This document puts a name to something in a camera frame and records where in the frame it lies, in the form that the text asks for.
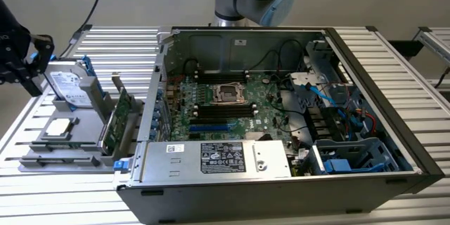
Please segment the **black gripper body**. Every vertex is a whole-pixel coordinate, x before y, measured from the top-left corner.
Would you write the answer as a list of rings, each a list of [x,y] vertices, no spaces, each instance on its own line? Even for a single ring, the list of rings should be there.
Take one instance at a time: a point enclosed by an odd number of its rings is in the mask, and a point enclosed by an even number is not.
[[[24,61],[30,44],[30,30],[20,25],[1,0],[1,84],[32,84],[32,75]]]

